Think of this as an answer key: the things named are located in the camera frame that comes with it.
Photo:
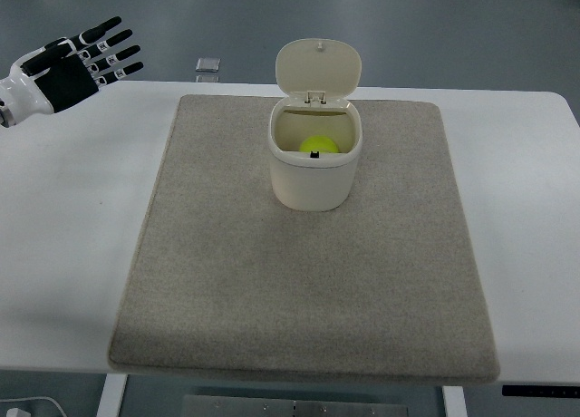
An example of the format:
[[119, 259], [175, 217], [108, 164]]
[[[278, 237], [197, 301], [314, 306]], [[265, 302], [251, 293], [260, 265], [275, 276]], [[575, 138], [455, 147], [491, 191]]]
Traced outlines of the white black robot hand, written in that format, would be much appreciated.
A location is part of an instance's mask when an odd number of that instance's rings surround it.
[[130, 29], [107, 35], [120, 23], [114, 16], [17, 59], [1, 80], [1, 125], [10, 128], [35, 114], [63, 112], [142, 69], [141, 62], [122, 64], [140, 51], [137, 44], [111, 52], [132, 36]]

